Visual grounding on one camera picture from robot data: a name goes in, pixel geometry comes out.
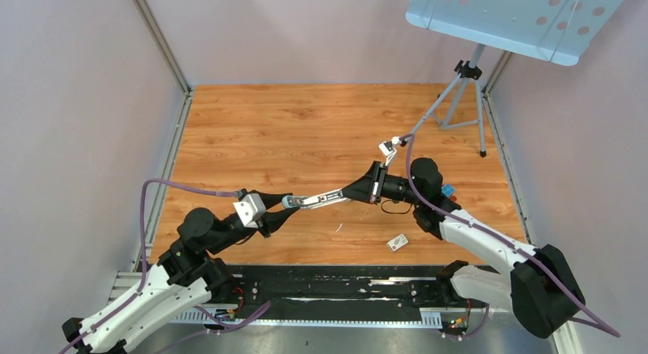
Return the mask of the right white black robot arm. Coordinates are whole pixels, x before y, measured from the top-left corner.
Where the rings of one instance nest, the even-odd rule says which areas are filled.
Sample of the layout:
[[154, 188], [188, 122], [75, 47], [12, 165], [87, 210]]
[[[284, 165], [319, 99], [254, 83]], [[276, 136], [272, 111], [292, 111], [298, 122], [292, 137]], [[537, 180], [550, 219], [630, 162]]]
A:
[[342, 195], [363, 203], [383, 198], [409, 203], [416, 224], [437, 239], [458, 245], [489, 265], [485, 271], [466, 261], [451, 263], [438, 277], [436, 295], [446, 306], [471, 299], [511, 312], [529, 333], [547, 338], [572, 319], [585, 298], [563, 253], [507, 237], [479, 222], [442, 192], [435, 161], [417, 158], [407, 177], [389, 175], [375, 161]]

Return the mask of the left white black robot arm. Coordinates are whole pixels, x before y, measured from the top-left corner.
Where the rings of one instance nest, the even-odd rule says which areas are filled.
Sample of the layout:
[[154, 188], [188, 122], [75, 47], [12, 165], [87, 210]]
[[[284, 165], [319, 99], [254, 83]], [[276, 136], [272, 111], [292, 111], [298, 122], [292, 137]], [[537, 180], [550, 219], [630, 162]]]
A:
[[139, 284], [91, 317], [62, 325], [68, 342], [62, 351], [129, 353], [190, 307], [228, 301], [234, 278], [215, 254], [255, 233], [270, 237], [300, 209], [291, 197], [241, 190], [235, 211], [223, 219], [207, 208], [191, 210], [177, 229], [178, 239], [142, 272]]

